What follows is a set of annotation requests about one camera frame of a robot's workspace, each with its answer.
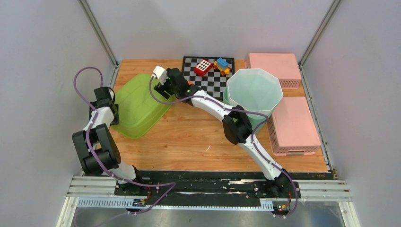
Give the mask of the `large green plastic container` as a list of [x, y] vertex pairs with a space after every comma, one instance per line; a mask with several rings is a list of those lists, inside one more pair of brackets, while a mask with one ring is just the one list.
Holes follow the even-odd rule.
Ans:
[[148, 87], [150, 79], [149, 74], [138, 74], [115, 93], [119, 123], [113, 128], [127, 138], [142, 137], [171, 107], [151, 96]]

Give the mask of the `green bin with white liner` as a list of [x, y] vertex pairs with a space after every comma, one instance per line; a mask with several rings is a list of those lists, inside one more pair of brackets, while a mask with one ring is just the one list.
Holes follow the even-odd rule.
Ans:
[[267, 71], [239, 69], [227, 81], [223, 103], [270, 117], [283, 98], [279, 79]]

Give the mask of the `pink perforated plastic basket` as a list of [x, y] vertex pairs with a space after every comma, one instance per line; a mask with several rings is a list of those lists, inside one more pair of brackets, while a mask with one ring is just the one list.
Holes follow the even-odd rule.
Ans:
[[282, 98], [269, 117], [267, 128], [276, 156], [313, 155], [321, 146], [304, 96]]

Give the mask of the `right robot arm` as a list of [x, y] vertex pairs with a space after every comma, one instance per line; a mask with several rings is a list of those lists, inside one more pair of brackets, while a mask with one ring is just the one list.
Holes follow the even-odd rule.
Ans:
[[177, 103], [189, 104], [218, 119], [226, 139], [245, 150], [262, 170], [265, 179], [271, 182], [272, 195], [280, 198], [292, 189], [292, 196], [299, 198], [299, 188], [289, 173], [273, 160], [256, 138], [256, 130], [252, 128], [248, 117], [250, 114], [256, 115], [256, 112], [247, 111], [240, 105], [231, 106], [218, 101], [200, 87], [189, 84], [178, 68], [164, 69], [156, 66], [151, 79], [158, 79], [159, 83], [149, 86], [150, 93], [157, 91], [166, 99], [175, 96]]

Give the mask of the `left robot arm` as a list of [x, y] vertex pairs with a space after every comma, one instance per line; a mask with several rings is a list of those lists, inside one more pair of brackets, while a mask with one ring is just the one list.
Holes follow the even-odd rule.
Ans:
[[112, 176], [121, 184], [127, 183], [127, 190], [133, 195], [144, 192], [145, 183], [137, 178], [136, 169], [121, 160], [120, 152], [109, 131], [110, 126], [119, 123], [119, 106], [115, 93], [109, 87], [94, 90], [96, 101], [90, 102], [89, 122], [72, 135], [79, 162], [85, 174], [101, 175], [105, 171], [95, 159], [93, 150]]

